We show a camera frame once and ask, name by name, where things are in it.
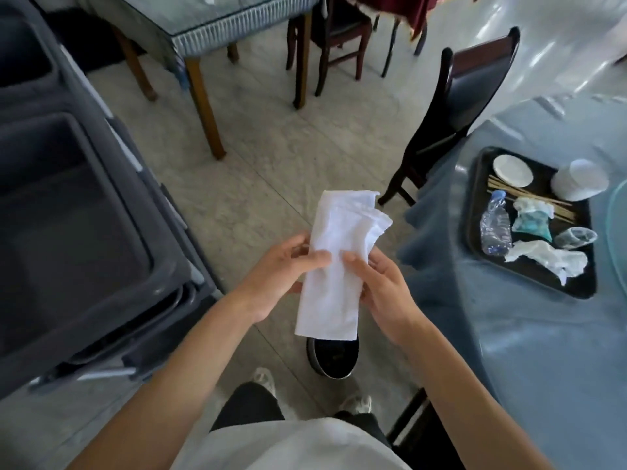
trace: round table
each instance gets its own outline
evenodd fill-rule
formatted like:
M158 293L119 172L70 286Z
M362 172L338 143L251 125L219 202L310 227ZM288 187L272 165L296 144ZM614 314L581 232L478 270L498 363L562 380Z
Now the round table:
M590 200L599 233L592 298L551 290L466 248L469 171L487 146L554 167L588 158L609 173L610 189ZM627 467L627 294L606 230L610 198L625 178L627 100L540 97L479 126L435 168L406 213L416 232L398 256L415 268L407 276L414 299L560 469ZM627 207L616 201L613 214L627 215ZM610 236L616 250L625 247L620 235Z

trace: red tablecloth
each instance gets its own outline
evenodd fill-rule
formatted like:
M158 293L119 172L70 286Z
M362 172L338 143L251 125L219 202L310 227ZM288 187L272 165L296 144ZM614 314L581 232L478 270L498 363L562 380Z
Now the red tablecloth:
M435 8L438 0L356 0L376 11L383 11L407 19L414 30L414 37L423 30L427 13Z

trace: hand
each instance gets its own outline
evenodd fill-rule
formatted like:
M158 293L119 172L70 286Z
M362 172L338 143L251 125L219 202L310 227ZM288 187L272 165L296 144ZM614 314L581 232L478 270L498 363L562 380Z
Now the hand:
M381 331L396 345L411 339L414 324L426 317L394 261L377 247L370 252L368 263L354 252L344 252L342 260L349 271L364 281L361 302L370 309Z
M331 263L328 251L309 251L309 233L302 232L274 245L233 291L246 298L253 322L262 321L286 293L299 293L298 278Z

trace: white cloth napkin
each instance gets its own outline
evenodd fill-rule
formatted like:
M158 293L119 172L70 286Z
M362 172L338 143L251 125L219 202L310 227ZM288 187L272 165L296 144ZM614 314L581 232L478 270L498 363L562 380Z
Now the white cloth napkin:
M376 191L325 191L313 222L310 249L325 249L331 264L308 272L300 295L297 335L317 339L357 339L359 295L363 282L344 268L341 251L367 260L372 246L392 220L374 208Z

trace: white plate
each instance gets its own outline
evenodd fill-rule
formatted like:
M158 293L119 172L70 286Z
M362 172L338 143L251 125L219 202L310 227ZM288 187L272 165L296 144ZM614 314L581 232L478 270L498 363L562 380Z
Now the white plate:
M499 155L492 162L492 168L497 176L508 185L516 188L529 186L534 180L531 168L520 158L511 155Z

